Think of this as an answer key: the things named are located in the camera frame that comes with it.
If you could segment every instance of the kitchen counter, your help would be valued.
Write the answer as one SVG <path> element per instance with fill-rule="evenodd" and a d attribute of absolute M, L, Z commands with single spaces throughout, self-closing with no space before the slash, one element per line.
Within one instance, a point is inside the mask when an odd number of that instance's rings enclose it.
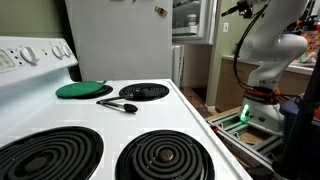
<path fill-rule="evenodd" d="M 231 55 L 223 55 L 222 59 L 233 61 L 233 57 L 234 56 L 231 56 Z M 238 58 L 238 62 L 247 63 L 247 64 L 253 64 L 253 65 L 260 65 L 261 64 L 259 62 L 242 61 L 240 58 Z M 297 66 L 297 65 L 289 65 L 289 67 L 287 67 L 286 71 L 294 72 L 294 73 L 298 73 L 298 74 L 304 74 L 304 75 L 311 75 L 312 71 L 313 71 L 313 68 L 300 67 L 300 66 Z"/>

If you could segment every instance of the electric stove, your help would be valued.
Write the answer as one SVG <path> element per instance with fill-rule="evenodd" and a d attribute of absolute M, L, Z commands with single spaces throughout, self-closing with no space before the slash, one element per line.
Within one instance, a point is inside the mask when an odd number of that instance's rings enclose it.
<path fill-rule="evenodd" d="M 0 179 L 251 179 L 171 80 L 107 81 L 107 95 L 59 99 L 77 64 L 63 39 L 0 37 L 0 64 Z M 151 83 L 165 93 L 115 101 L 136 113 L 96 104 Z"/>

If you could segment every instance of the black cable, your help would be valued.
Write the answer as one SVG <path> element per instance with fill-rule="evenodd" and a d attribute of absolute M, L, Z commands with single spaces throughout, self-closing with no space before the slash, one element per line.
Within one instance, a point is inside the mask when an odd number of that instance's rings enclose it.
<path fill-rule="evenodd" d="M 237 62 L 238 62 L 238 56 L 240 53 L 240 49 L 241 46 L 243 44 L 243 41 L 245 40 L 245 38 L 247 37 L 248 33 L 250 32 L 251 28 L 253 27 L 253 25 L 257 22 L 257 20 L 260 18 L 260 16 L 263 14 L 263 12 L 265 11 L 265 9 L 268 7 L 268 4 L 266 4 L 259 12 L 256 13 L 254 19 L 251 21 L 251 23 L 249 24 L 249 26 L 247 27 L 247 29 L 245 30 L 245 32 L 243 33 L 237 48 L 236 48 L 236 52 L 234 55 L 234 59 L 233 59 L 233 71 L 234 71 L 234 75 L 236 76 L 237 82 L 240 85 L 240 87 L 242 87 L 243 89 L 246 89 L 245 87 L 243 87 L 242 85 L 246 86 L 246 87 L 250 87 L 252 89 L 255 89 L 255 87 L 250 86 L 244 82 L 242 82 L 238 76 L 238 71 L 237 71 Z"/>

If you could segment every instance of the green silicone lid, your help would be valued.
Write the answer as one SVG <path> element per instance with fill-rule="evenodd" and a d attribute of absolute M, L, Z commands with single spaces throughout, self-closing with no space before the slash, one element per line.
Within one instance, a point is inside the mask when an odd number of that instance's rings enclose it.
<path fill-rule="evenodd" d="M 56 95 L 61 98 L 72 98 L 94 93 L 104 86 L 104 83 L 85 81 L 73 83 L 59 88 Z"/>

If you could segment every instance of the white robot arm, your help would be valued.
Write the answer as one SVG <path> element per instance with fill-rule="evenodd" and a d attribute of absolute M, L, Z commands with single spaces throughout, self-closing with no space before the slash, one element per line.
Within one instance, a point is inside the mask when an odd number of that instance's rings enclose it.
<path fill-rule="evenodd" d="M 265 0 L 240 0 L 241 5 L 252 6 Z M 285 69 L 306 48 L 305 38 L 292 34 L 282 34 L 283 30 L 303 14 L 308 0 L 271 0 L 259 29 L 245 38 L 240 49 L 243 61 L 260 62 L 248 79 L 248 85 L 274 92 Z M 283 133 L 283 116 L 279 104 L 264 103 L 246 91 L 239 117 L 251 126 L 274 135 Z"/>

